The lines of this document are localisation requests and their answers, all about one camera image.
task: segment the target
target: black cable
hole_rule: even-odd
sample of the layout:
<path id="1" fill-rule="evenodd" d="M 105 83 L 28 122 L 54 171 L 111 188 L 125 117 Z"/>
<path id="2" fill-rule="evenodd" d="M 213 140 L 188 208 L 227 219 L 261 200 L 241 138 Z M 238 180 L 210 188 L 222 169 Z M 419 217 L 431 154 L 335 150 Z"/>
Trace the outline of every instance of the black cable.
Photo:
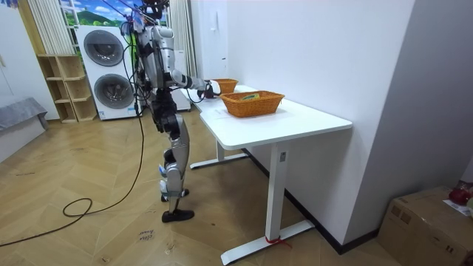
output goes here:
<path id="1" fill-rule="evenodd" d="M 163 61 L 163 55 L 161 55 L 161 46 L 160 44 L 156 41 L 156 46 L 157 46 L 157 56 L 159 58 L 159 62 L 160 62 L 160 67 L 161 67 L 161 72 L 163 73 L 163 77 L 164 77 L 164 61 Z"/>
<path id="2" fill-rule="evenodd" d="M 121 34 L 121 35 L 123 36 L 123 38 L 125 39 L 126 44 L 130 45 L 130 43 L 128 42 L 128 40 L 126 40 L 126 38 L 125 38 L 125 32 L 123 31 L 123 25 L 125 25 L 125 24 L 130 25 L 129 22 L 123 22 L 123 23 L 120 25 L 120 34 Z"/>
<path id="3" fill-rule="evenodd" d="M 128 48 L 132 48 L 132 51 L 131 51 L 131 54 L 132 54 L 132 63 L 133 63 L 133 44 L 129 44 L 125 47 L 125 49 L 123 49 L 123 52 L 122 52 L 122 58 L 123 58 L 123 68 L 125 69 L 125 74 L 126 74 L 126 77 L 128 78 L 128 82 L 130 83 L 130 89 L 133 89 L 133 84 L 135 86 L 139 86 L 139 84 L 135 83 L 135 74 L 137 73 L 137 71 L 134 70 L 134 67 L 133 67 L 133 64 L 132 64 L 132 76 L 130 76 L 128 74 L 128 70 L 126 69 L 126 61 L 125 61 L 125 52 Z M 144 99 L 138 99 L 137 98 L 137 90 L 133 91 L 133 93 L 135 94 L 135 100 L 147 100 L 149 99 L 149 97 L 151 97 L 151 95 L 149 95 L 147 98 L 144 96 L 143 94 L 143 97 Z"/>
<path id="4" fill-rule="evenodd" d="M 137 73 L 138 73 L 138 69 L 136 69 L 136 70 L 132 73 L 132 76 L 133 76 L 134 74 L 137 74 Z"/>
<path id="5" fill-rule="evenodd" d="M 135 84 L 135 86 L 138 87 L 138 89 L 140 90 L 141 94 L 143 95 L 143 96 L 138 95 L 138 97 L 141 97 L 141 98 L 142 98 L 142 99 L 140 99 L 140 100 L 149 100 L 149 98 L 152 96 L 151 92 L 145 92 L 145 91 L 143 91 L 143 89 L 141 88 L 140 84 Z"/>
<path id="6" fill-rule="evenodd" d="M 131 32 L 132 32 L 132 27 L 133 27 L 133 25 L 131 25 L 131 24 L 129 23 L 129 32 L 130 32 L 130 38 L 131 38 L 131 40 L 132 40 L 132 43 L 129 44 L 129 45 L 125 48 L 125 50 L 126 50 L 126 49 L 128 49 L 128 47 L 130 47 L 130 46 L 132 47 L 132 51 L 131 51 L 131 54 L 132 54 L 132 73 L 133 73 L 132 76 L 130 77 L 130 76 L 128 75 L 128 71 L 126 70 L 126 64 L 125 64 L 125 61 L 124 61 L 124 60 L 123 60 L 123 68 L 125 69 L 126 77 L 128 78 L 128 82 L 130 83 L 130 86 L 133 87 L 133 84 L 135 85 L 135 108 L 136 108 L 135 111 L 137 112 L 137 116 L 140 117 L 140 116 L 143 114 L 144 109 L 141 110 L 141 112 L 138 112 L 138 110 L 137 110 L 138 89 L 141 91 L 141 94 L 143 95 L 143 100 L 144 100 L 145 105 L 146 105 L 147 107 L 149 107 L 149 105 L 148 105 L 148 99 L 151 97 L 151 92 L 148 92 L 148 94 L 147 94 L 147 96 L 146 96 L 146 94 L 145 94 L 145 92 L 143 91 L 143 88 L 141 87 L 141 85 L 138 84 L 138 83 L 136 83 L 136 80 L 135 80 L 135 73 L 137 72 L 137 70 L 135 71 L 135 64 L 133 64 L 133 63 L 134 63 L 133 60 L 134 60 L 134 57 L 135 57 L 135 59 L 136 59 L 136 64 L 138 63 L 138 58 L 139 58 L 139 52 L 138 52 L 138 50 L 139 50 L 139 49 L 136 49 L 135 52 L 133 52 L 133 48 L 135 47 L 135 45 L 133 44 L 133 37 L 132 37 L 132 34 L 131 34 Z M 155 121 L 153 111 L 151 111 L 151 114 L 152 114 L 153 121 Z"/>
<path id="7" fill-rule="evenodd" d="M 127 44 L 129 44 L 124 50 L 123 50 L 123 54 L 122 54 L 122 58 L 123 56 L 125 55 L 125 51 L 126 49 L 128 49 L 130 46 L 132 46 L 132 53 L 133 53 L 133 44 L 131 43 L 128 43 L 128 41 L 126 41 Z M 123 65 L 125 67 L 125 73 L 126 73 L 126 77 L 129 78 L 128 81 L 130 82 L 130 86 L 132 87 L 132 82 L 131 82 L 131 78 L 128 76 L 128 72 L 126 71 L 126 64 L 125 64 L 125 60 L 123 59 Z M 133 83 L 135 85 L 138 85 L 135 83 L 135 71 L 133 71 Z M 119 201 L 117 201 L 116 203 L 110 205 L 109 207 L 106 207 L 106 208 L 102 208 L 100 210 L 96 210 L 96 211 L 90 211 L 90 209 L 92 208 L 92 205 L 93 205 L 93 200 L 91 198 L 88 198 L 88 197 L 84 197 L 84 198 L 80 198 L 80 199 L 76 199 L 74 200 L 73 202 L 70 202 L 69 204 L 67 204 L 63 209 L 62 209 L 62 214 L 64 216 L 67 216 L 67 217 L 78 217 L 77 219 L 75 219 L 74 221 L 68 223 L 68 224 L 65 224 L 59 228 L 56 228 L 56 229 L 52 229 L 50 231 L 46 231 L 44 233 L 39 233 L 37 235 L 34 235 L 34 236 L 29 236 L 27 238 L 22 238 L 22 239 L 19 239 L 19 240 L 16 240 L 16 241 L 12 241 L 12 242 L 7 242 L 7 243 L 2 243 L 0 244 L 0 248 L 1 247 L 5 247 L 5 246 L 8 246 L 8 245 L 13 245 L 13 244 L 16 244 L 16 243 L 19 243 L 19 242 L 23 242 L 23 241 L 27 241 L 27 240 L 31 240 L 31 239 L 35 239 L 35 238 L 38 238 L 40 236 L 45 236 L 47 234 L 50 234 L 50 233 L 55 233 L 57 231 L 60 231 L 60 230 L 63 230 L 65 228 L 68 228 L 69 226 L 71 225 L 74 225 L 76 222 L 78 222 L 79 220 L 81 220 L 82 218 L 84 218 L 85 216 L 87 215 L 90 215 L 90 214 L 96 214 L 96 213 L 99 213 L 101 211 L 105 211 L 105 210 L 108 210 L 112 207 L 115 207 L 116 205 L 120 204 L 122 201 L 124 201 L 129 195 L 130 193 L 132 192 L 133 188 L 135 187 L 135 184 L 138 180 L 138 177 L 140 176 L 140 172 L 141 172 L 141 166 L 143 164 L 143 153 L 144 153 L 144 147 L 145 147 L 145 134 L 144 134 L 144 131 L 143 131 L 143 124 L 141 122 L 141 114 L 143 114 L 143 111 L 142 112 L 139 112 L 138 111 L 138 107 L 137 107 L 137 94 L 135 93 L 135 111 L 137 113 L 137 116 L 138 116 L 138 121 L 140 122 L 140 130 L 141 130 L 141 155 L 140 155 L 140 165 L 138 166 L 138 171 L 136 173 L 136 177 L 135 177 L 135 180 L 133 181 L 133 184 L 132 184 L 132 187 L 128 190 L 128 192 L 126 193 L 126 195 L 121 198 Z M 87 207 L 86 211 L 84 211 L 82 214 L 68 214 L 66 212 L 66 209 L 73 205 L 74 203 L 76 202 L 80 202 L 80 201 L 88 201 L 89 202 L 89 207 Z"/>
<path id="8" fill-rule="evenodd" d="M 138 180 L 138 177 L 140 176 L 140 172 L 141 172 L 141 166 L 143 164 L 143 152 L 144 152 L 144 147 L 145 147 L 145 134 L 144 134 L 144 131 L 143 131 L 143 124 L 141 123 L 141 117 L 138 116 L 138 120 L 140 121 L 140 130 L 141 130 L 141 155 L 140 155 L 140 165 L 138 166 L 138 171 L 136 173 L 136 177 L 135 177 L 135 180 L 133 181 L 133 184 L 132 184 L 132 187 L 128 190 L 128 192 L 126 193 L 126 195 L 121 198 L 119 201 L 117 201 L 116 203 L 110 205 L 109 207 L 106 207 L 106 208 L 102 208 L 100 210 L 96 210 L 96 211 L 90 211 L 90 209 L 92 208 L 92 205 L 93 205 L 93 200 L 91 198 L 88 198 L 88 197 L 84 197 L 84 198 L 80 198 L 80 199 L 77 199 L 69 204 L 67 204 L 63 209 L 62 209 L 62 214 L 64 216 L 67 216 L 67 217 L 78 217 L 76 220 L 66 224 L 66 225 L 63 225 L 59 228 L 56 228 L 56 229 L 52 229 L 50 231 L 47 231 L 47 232 L 44 232 L 44 233 L 40 233 L 40 234 L 37 234 L 35 236 L 29 236 L 27 238 L 24 238 L 24 239 L 19 239 L 19 240 L 16 240 L 16 241 L 12 241 L 12 242 L 7 242 L 7 243 L 3 243 L 3 244 L 0 244 L 0 248 L 1 247 L 5 247 L 5 246 L 8 246 L 8 245 L 13 245 L 13 244 L 16 244 L 16 243 L 19 243 L 19 242 L 23 242 L 23 241 L 27 241 L 27 240 L 31 240 L 31 239 L 35 239 L 37 237 L 40 237 L 40 236 L 45 236 L 47 234 L 50 234 L 50 233 L 54 233 L 54 232 L 57 232 L 59 230 L 62 230 L 62 229 L 65 229 L 65 228 L 68 228 L 69 226 L 71 225 L 74 225 L 76 222 L 78 222 L 80 219 L 82 219 L 84 216 L 86 215 L 90 215 L 90 214 L 96 214 L 96 213 L 99 213 L 101 211 L 105 211 L 105 210 L 108 210 L 112 207 L 115 207 L 116 205 L 120 204 L 122 201 L 125 200 L 125 198 L 128 197 L 128 195 L 130 195 L 130 193 L 132 192 L 135 184 L 136 184 L 136 181 Z M 83 201 L 83 200 L 86 200 L 89 202 L 89 207 L 87 208 L 86 211 L 84 211 L 82 214 L 68 214 L 66 213 L 66 209 L 71 206 L 72 204 L 76 203 L 76 202 L 80 202 L 80 201 Z"/>
<path id="9" fill-rule="evenodd" d="M 207 92 L 207 90 L 208 90 L 209 88 L 210 88 L 210 84 L 207 83 L 207 84 L 205 85 L 205 90 L 204 90 L 204 93 L 203 93 L 204 97 L 201 98 L 199 101 L 194 101 L 194 100 L 192 100 L 191 94 L 189 93 L 189 89 L 186 89 L 186 91 L 187 91 L 187 96 L 189 96 L 189 100 L 191 100 L 192 103 L 200 103 L 200 102 L 202 102 L 202 101 L 205 99 L 205 93 Z"/>
<path id="10" fill-rule="evenodd" d="M 137 47 L 136 49 L 136 54 L 137 54 L 137 57 L 139 58 L 140 57 L 140 48 Z M 143 71 L 146 73 L 146 65 L 143 63 L 142 64 L 142 67 L 143 67 Z M 144 91 L 143 91 L 143 87 L 140 86 L 140 84 L 136 84 L 138 85 L 138 89 L 141 91 L 142 94 L 144 94 Z M 152 96 L 152 92 L 148 92 L 148 99 Z M 151 113 L 151 116 L 152 116 L 152 119 L 153 119 L 153 122 L 154 124 L 157 124 L 157 120 L 156 120 L 156 117 L 154 116 L 154 113 L 153 113 L 153 110 L 152 108 L 150 107 L 150 105 L 148 104 L 148 101 L 145 100 L 145 106 L 149 109 L 150 113 Z"/>

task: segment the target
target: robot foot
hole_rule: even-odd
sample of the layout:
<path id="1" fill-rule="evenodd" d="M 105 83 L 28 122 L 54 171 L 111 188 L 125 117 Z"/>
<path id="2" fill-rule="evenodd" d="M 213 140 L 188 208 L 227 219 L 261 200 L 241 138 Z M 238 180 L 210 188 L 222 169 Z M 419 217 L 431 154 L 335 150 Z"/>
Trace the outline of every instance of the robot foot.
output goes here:
<path id="1" fill-rule="evenodd" d="M 176 209 L 174 213 L 170 214 L 168 211 L 165 211 L 161 220 L 163 222 L 178 222 L 178 221 L 186 221 L 194 217 L 193 211 L 183 211 Z"/>
<path id="2" fill-rule="evenodd" d="M 190 191 L 187 188 L 184 188 L 183 195 L 181 197 L 185 197 L 189 195 Z M 168 199 L 166 199 L 163 195 L 161 195 L 161 202 L 168 202 Z"/>

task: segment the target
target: wooden floor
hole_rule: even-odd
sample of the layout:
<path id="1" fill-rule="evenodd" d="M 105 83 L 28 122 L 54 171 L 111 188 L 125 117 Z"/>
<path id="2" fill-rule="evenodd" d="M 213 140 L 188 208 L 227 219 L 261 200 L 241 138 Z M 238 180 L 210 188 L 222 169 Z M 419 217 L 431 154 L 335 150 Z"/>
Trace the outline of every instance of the wooden floor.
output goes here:
<path id="1" fill-rule="evenodd" d="M 183 113 L 191 133 L 190 163 L 215 158 L 214 138 L 197 110 Z M 195 218 L 163 224 L 157 165 L 169 142 L 150 115 L 143 168 L 130 196 L 70 228 L 0 248 L 0 265 L 221 265 L 223 251 L 264 235 L 268 178 L 249 160 L 188 170 L 190 195 L 180 207 Z M 71 221 L 62 208 L 81 197 L 92 209 L 108 206 L 129 189 L 140 156 L 138 119 L 54 123 L 0 163 L 0 242 L 57 228 Z M 86 203 L 70 212 L 84 211 Z M 303 220 L 285 200 L 282 225 Z M 398 265 L 375 241 L 338 256 L 315 231 L 249 256 L 235 265 Z"/>

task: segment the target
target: curtain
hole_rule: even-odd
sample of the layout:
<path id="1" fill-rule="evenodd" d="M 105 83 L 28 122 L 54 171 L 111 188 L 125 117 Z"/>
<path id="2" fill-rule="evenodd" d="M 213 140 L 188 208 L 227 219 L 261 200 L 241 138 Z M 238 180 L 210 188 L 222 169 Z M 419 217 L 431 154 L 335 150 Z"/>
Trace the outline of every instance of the curtain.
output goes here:
<path id="1" fill-rule="evenodd" d="M 188 0 L 169 1 L 169 27 L 174 32 L 174 50 L 184 50 L 187 75 L 197 77 L 194 39 L 192 38 L 191 14 Z"/>
<path id="2" fill-rule="evenodd" d="M 75 54 L 61 7 L 57 0 L 28 0 L 48 55 Z"/>

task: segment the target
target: desk foot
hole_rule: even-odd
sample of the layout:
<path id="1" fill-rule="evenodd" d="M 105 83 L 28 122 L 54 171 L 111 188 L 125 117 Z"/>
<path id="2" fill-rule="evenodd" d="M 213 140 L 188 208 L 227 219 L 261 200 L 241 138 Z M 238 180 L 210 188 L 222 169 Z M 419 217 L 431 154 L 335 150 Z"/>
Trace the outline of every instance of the desk foot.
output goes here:
<path id="1" fill-rule="evenodd" d="M 291 225 L 287 228 L 282 229 L 280 233 L 281 239 L 288 239 L 298 233 L 302 233 L 314 227 L 315 226 L 313 225 L 313 223 L 308 220 L 298 222 L 295 225 Z M 230 262 L 234 262 L 238 259 L 255 253 L 263 248 L 267 248 L 271 245 L 273 244 L 269 244 L 268 242 L 266 242 L 265 237 L 262 237 L 239 247 L 230 249 L 229 251 L 224 252 L 224 254 L 220 256 L 220 258 L 222 259 L 222 263 L 224 265 L 227 265 Z"/>
<path id="2" fill-rule="evenodd" d="M 190 167 L 191 167 L 191 169 L 197 169 L 197 168 L 200 168 L 200 167 L 214 166 L 214 165 L 217 165 L 217 164 L 220 164 L 220 163 L 227 163 L 227 162 L 230 162 L 232 160 L 238 160 L 238 159 L 242 159 L 242 158 L 246 158 L 246 157 L 248 157 L 247 154 L 235 154 L 235 155 L 225 156 L 222 160 L 213 159 L 213 160 L 203 161 L 203 162 L 199 162 L 199 163 L 192 163 L 190 165 Z"/>

